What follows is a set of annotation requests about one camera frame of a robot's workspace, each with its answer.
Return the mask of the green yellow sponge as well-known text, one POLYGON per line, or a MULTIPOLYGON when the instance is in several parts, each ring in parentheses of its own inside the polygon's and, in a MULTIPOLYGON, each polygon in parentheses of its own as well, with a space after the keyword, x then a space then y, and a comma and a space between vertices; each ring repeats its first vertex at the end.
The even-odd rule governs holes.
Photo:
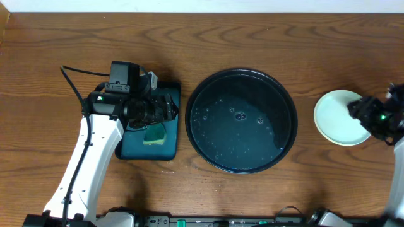
POLYGON ((165 126, 161 123, 148 125, 143 138, 144 145, 162 145, 167 138, 165 126))

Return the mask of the light blue plate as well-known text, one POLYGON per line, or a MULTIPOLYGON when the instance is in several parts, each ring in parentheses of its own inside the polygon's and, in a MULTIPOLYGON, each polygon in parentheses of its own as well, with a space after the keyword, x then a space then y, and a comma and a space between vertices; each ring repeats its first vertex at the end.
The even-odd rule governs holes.
POLYGON ((340 146, 355 146, 366 141, 371 134, 348 111, 348 104, 361 98, 348 90, 323 95, 314 107, 314 123, 321 135, 340 146))

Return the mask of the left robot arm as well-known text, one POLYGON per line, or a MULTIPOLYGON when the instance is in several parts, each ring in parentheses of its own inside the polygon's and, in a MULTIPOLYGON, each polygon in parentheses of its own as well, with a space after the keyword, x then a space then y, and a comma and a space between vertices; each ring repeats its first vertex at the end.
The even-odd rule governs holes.
POLYGON ((100 189, 113 155, 122 160, 169 161, 177 149, 178 119, 135 129, 108 115, 81 120, 80 136, 65 174, 41 215, 29 214, 24 226, 141 226, 126 207, 97 217, 100 189))

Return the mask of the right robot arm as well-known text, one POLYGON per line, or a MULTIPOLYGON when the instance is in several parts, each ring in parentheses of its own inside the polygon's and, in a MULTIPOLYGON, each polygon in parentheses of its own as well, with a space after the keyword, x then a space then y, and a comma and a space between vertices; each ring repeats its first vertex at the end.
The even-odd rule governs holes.
POLYGON ((331 91, 316 103, 314 123, 323 137, 340 146, 372 136, 393 147, 395 169, 384 213, 363 226, 403 226, 403 85, 391 84, 384 102, 348 90, 331 91))

